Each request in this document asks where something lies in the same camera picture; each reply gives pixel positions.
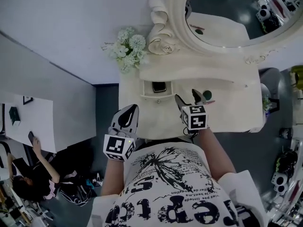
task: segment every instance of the mirror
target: mirror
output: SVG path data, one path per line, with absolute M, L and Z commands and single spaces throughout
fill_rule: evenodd
M 287 30 L 302 12 L 301 5 L 301 0 L 187 0 L 185 19 L 205 43 L 242 47 Z

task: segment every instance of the ornate mirror frame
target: ornate mirror frame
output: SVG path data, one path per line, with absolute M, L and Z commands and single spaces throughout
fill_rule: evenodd
M 220 47 L 198 39 L 185 19 L 186 0 L 149 0 L 155 24 L 148 36 L 148 48 L 154 54 L 170 54 L 190 50 L 201 56 L 236 56 L 247 64 L 258 64 L 271 51 L 278 51 L 303 34 L 303 2 L 287 25 L 274 32 L 248 41 L 243 46 Z

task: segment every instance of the gray floor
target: gray floor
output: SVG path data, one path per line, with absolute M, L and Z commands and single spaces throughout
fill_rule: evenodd
M 274 171 L 274 162 L 282 147 L 289 147 L 290 142 L 278 137 L 279 129 L 292 126 L 292 88 L 287 71 L 281 76 L 279 85 L 280 110 L 271 114 L 264 128 L 259 133 L 217 133 L 216 136 L 228 153 L 238 172 L 249 170 L 260 194 L 273 190 L 270 183 Z M 118 110 L 118 86 L 100 86 L 97 88 L 96 117 L 97 137 L 91 140 L 94 150 L 92 171 L 104 175 L 107 158 L 102 153 L 104 134 L 112 116 Z M 85 227 L 90 216 L 92 202 L 84 207 L 68 203 L 61 194 L 47 201 L 54 215 L 52 226 Z
M 190 0 L 192 11 L 229 18 L 246 27 L 250 39 L 263 36 L 256 0 Z

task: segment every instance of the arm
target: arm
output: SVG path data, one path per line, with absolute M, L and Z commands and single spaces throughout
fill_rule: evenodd
M 108 159 L 101 196 L 120 194 L 124 189 L 124 165 L 122 161 Z
M 236 173 L 228 155 L 210 129 L 199 131 L 200 147 L 206 155 L 212 177 L 218 181 L 226 173 Z
M 52 182 L 59 183 L 60 175 L 56 172 L 56 170 L 52 167 L 52 165 L 49 164 L 49 162 L 47 160 L 45 160 L 45 158 L 41 155 L 41 144 L 40 144 L 40 141 L 36 137 L 34 137 L 34 141 L 33 141 L 33 150 L 34 150 L 34 153 L 36 154 L 38 160 L 46 168 L 49 175 L 51 175 Z
M 9 179 L 11 182 L 13 181 L 13 176 L 14 176 L 12 164 L 13 164 L 13 160 L 15 160 L 15 159 L 16 158 L 12 154 L 8 153 Z

